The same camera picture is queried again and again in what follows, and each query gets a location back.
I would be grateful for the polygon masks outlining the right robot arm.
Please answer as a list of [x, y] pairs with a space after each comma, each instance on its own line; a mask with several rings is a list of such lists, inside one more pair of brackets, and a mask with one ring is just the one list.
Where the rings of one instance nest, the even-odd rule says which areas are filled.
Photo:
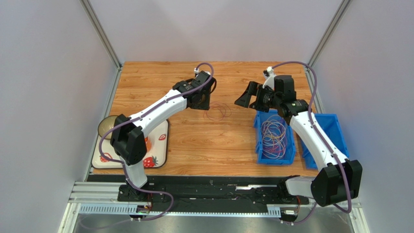
[[296, 97], [294, 80], [290, 75], [268, 78], [273, 82], [250, 82], [235, 104], [261, 112], [276, 109], [280, 117], [297, 133], [316, 162], [319, 173], [314, 179], [294, 176], [284, 185], [289, 195], [312, 198], [321, 206], [348, 204], [358, 197], [362, 178], [362, 165], [358, 160], [347, 158], [322, 130], [311, 106]]

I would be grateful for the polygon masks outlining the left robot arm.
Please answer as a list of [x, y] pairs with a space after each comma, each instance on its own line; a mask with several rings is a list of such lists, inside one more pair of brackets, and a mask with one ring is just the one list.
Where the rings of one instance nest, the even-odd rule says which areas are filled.
[[126, 182], [138, 192], [147, 183], [143, 158], [147, 153], [145, 139], [159, 124], [187, 108], [208, 110], [211, 88], [215, 84], [212, 72], [198, 71], [194, 78], [176, 83], [157, 102], [140, 113], [115, 119], [110, 145], [120, 157]]

